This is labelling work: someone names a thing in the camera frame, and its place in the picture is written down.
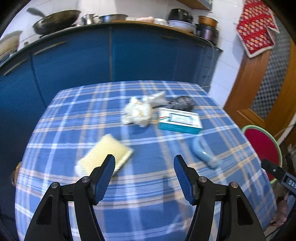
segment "cabinet handle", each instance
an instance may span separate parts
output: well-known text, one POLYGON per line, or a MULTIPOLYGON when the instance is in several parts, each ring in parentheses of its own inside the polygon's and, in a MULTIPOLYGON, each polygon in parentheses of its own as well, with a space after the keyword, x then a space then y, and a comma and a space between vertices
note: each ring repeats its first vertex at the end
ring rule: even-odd
POLYGON ((28 59, 23 59, 20 62, 16 63, 14 66, 12 66, 9 70, 7 70, 3 75, 7 75, 9 74, 10 71, 12 71, 15 67, 19 66, 20 64, 24 63, 25 61, 27 61, 28 59))
POLYGON ((164 39, 173 39, 173 40, 179 40, 178 38, 171 37, 171 36, 164 36, 164 35, 162 35, 161 37, 162 37, 162 38, 164 38, 164 39))
POLYGON ((201 44, 195 44, 195 45, 197 45, 197 46, 200 46, 200 47, 204 48, 204 46, 203 46, 203 45, 201 45, 201 44))
POLYGON ((41 53, 41 52, 43 52, 43 51, 45 51, 45 50, 47 50, 47 49, 50 49, 50 48, 52 48, 52 47, 55 47, 55 46, 58 46, 58 45, 60 45, 60 44, 64 44, 64 43, 66 43, 66 41, 61 41, 61 42, 58 42, 58 43, 55 43, 55 44, 49 45, 49 46, 47 46, 47 47, 45 47, 45 48, 43 48, 43 49, 41 49, 41 50, 38 50, 38 51, 35 52, 33 55, 37 55, 37 54, 39 54, 39 53, 41 53))

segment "table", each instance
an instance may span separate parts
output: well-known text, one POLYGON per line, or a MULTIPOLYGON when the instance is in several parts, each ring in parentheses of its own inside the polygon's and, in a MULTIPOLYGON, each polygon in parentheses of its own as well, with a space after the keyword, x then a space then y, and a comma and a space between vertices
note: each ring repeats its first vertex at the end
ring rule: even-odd
MULTIPOLYGON (((105 134, 134 149, 112 178, 104 199, 94 206, 106 240, 184 240, 195 207, 184 198, 173 169, 181 154, 199 175, 214 183, 237 182, 263 228, 276 210, 273 190, 260 161, 238 126, 196 84, 128 81, 60 91, 39 120, 25 151, 17 181, 16 224, 20 240, 50 183, 74 183, 74 165, 105 134), (132 96, 166 91, 167 97, 189 95, 203 125, 201 134, 222 165, 209 169, 191 152, 195 135, 160 130, 157 110, 146 128, 120 122, 132 96)), ((211 240, 215 240, 220 204, 216 203, 211 240)), ((80 240, 73 203, 69 203, 74 240, 80 240)))

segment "green rim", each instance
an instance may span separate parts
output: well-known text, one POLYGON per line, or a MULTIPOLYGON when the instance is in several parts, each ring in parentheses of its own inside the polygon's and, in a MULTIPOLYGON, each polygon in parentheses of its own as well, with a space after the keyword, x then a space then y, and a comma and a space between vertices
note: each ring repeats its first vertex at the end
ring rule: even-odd
MULTIPOLYGON (((265 135, 267 135, 272 140, 272 142, 276 146, 276 149, 277 149, 278 154, 279 154, 279 166, 282 167, 283 166, 283 157, 282 157, 282 154, 281 154, 281 149, 279 148, 279 145, 277 144, 277 141, 274 139, 274 137, 272 135, 270 135, 266 130, 264 130, 261 127, 258 127, 258 126, 254 126, 254 125, 247 125, 244 128, 242 128, 243 134, 248 129, 259 130, 259 131, 263 132, 265 135)), ((274 184, 275 182, 276 182, 276 179, 274 178, 273 180, 270 181, 270 184, 274 184)))

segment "red seat cushion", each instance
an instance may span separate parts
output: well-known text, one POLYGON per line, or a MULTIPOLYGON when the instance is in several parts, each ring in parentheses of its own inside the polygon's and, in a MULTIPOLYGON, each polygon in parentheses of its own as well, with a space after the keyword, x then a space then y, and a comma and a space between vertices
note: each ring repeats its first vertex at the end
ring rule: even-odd
MULTIPOLYGON (((256 129, 247 129, 244 134, 261 161, 265 158, 278 166, 280 165, 278 149, 269 136, 256 129)), ((270 181, 274 179, 274 176, 269 173, 267 176, 270 181)))

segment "white tile wall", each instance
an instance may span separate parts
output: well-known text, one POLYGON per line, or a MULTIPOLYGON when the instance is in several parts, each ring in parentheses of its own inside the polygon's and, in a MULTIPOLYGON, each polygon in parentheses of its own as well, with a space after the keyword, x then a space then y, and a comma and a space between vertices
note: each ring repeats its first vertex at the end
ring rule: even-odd
POLYGON ((21 49, 24 42, 33 42, 38 39, 32 25, 40 19, 26 12, 28 7, 35 7, 45 15, 54 12, 78 9, 80 17, 87 13, 107 15, 124 13, 132 17, 167 18, 172 8, 182 8, 190 11, 194 21, 198 23, 199 15, 215 18, 220 32, 218 47, 223 53, 218 61, 213 76, 213 84, 209 94, 224 106, 235 82, 244 50, 236 33, 236 25, 243 8, 243 0, 213 0, 212 11, 192 10, 177 0, 31 0, 12 20, 3 36, 16 30, 22 30, 20 36, 21 49))

